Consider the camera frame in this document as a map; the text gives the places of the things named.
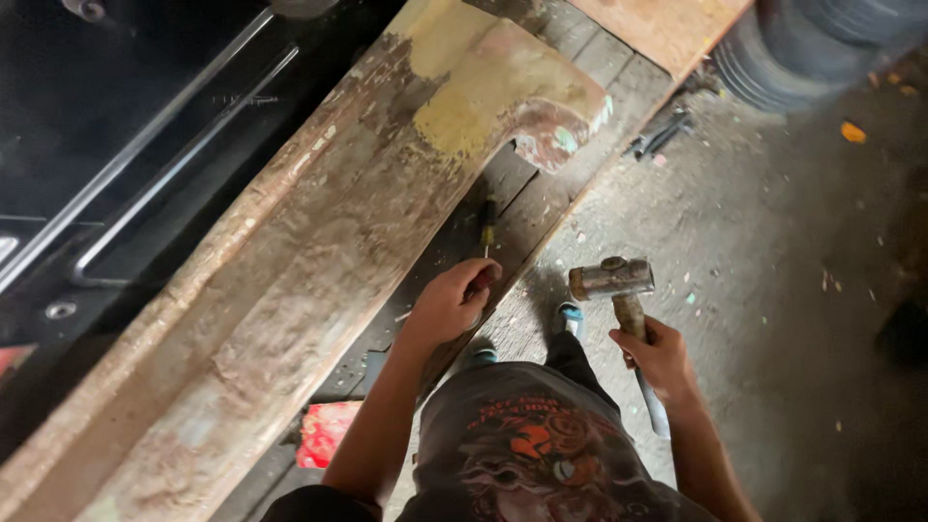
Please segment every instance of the pants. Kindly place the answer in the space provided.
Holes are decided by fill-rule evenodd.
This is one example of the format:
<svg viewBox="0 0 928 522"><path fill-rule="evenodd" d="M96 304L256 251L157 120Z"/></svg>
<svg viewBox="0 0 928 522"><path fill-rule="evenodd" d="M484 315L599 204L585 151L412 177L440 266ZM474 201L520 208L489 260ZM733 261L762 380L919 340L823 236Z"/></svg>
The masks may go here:
<svg viewBox="0 0 928 522"><path fill-rule="evenodd" d="M564 377L595 393L605 400L606 404L619 411L619 405L599 385L596 374L589 367L589 361L586 359L583 346L580 345L580 341L572 333L561 332L551 339L545 366L551 370L556 370Z"/></svg>

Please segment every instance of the blue shoe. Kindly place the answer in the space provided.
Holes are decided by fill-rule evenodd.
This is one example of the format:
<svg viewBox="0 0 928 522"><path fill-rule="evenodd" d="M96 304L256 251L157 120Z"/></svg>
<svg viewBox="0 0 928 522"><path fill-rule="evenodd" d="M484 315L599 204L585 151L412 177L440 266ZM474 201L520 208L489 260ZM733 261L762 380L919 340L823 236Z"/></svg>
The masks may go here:
<svg viewBox="0 0 928 522"><path fill-rule="evenodd" d="M487 364L494 364L499 359L499 353L488 341L477 345L464 361L464 368L476 368Z"/></svg>
<svg viewBox="0 0 928 522"><path fill-rule="evenodd" d="M551 331L555 335L561 332L570 332L576 337L577 341L582 342L586 334L585 323L583 311L577 305L563 303L558 307L557 313L554 314Z"/></svg>

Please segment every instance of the debris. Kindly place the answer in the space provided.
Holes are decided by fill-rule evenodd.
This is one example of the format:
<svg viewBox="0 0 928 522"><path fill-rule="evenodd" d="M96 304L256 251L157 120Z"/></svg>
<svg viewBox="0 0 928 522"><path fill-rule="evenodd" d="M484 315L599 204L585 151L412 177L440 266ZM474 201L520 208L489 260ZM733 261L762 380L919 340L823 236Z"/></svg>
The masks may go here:
<svg viewBox="0 0 928 522"><path fill-rule="evenodd" d="M841 124L841 136L851 143L864 143L867 141L867 133L848 121Z"/></svg>

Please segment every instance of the hammer head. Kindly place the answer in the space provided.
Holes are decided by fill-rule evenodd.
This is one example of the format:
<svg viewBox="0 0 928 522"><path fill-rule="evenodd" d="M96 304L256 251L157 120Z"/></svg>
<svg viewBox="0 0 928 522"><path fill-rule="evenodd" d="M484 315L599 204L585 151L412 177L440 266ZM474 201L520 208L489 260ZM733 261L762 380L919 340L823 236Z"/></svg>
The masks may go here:
<svg viewBox="0 0 928 522"><path fill-rule="evenodd" d="M654 291L654 274L646 258L608 257L594 267L572 268L569 277L577 301Z"/></svg>

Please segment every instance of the hammer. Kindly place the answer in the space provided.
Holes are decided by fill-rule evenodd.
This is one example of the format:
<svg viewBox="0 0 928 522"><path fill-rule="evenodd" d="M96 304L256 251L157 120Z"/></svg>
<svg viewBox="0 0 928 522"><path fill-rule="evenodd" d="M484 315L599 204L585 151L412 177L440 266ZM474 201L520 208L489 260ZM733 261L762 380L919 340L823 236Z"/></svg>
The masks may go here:
<svg viewBox="0 0 928 522"><path fill-rule="evenodd" d="M648 334L644 328L644 311L636 294L654 291L654 274L647 259L624 259L608 257L598 266L572 268L570 271L571 294L577 301L612 299L619 330L636 336L644 343ZM660 438L670 438L670 424L664 405L654 395L651 385L644 380L641 369L635 367L635 377L641 387L644 403L651 416L651 428Z"/></svg>

